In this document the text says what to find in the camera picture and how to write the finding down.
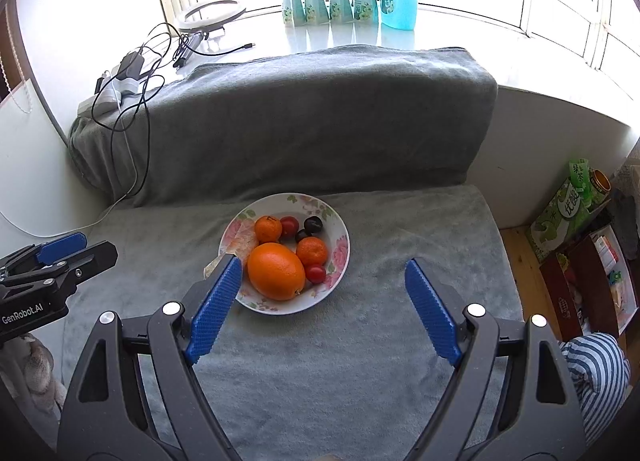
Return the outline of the white gloved hand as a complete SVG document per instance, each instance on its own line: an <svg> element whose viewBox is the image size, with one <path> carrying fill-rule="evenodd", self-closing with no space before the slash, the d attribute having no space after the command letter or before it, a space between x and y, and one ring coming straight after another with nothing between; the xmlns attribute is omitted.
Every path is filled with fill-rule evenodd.
<svg viewBox="0 0 640 461"><path fill-rule="evenodd" d="M51 351L32 334L1 346L1 381L25 415L61 410L66 388L54 375Z"/></svg>

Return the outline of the striped sleeve forearm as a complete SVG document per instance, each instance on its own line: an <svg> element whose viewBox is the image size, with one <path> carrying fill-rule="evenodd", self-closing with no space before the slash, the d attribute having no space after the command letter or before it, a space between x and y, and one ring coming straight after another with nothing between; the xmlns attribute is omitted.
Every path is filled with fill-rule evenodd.
<svg viewBox="0 0 640 461"><path fill-rule="evenodd" d="M586 444L590 447L623 406L630 364L608 333L594 332L559 343L577 394Z"/></svg>

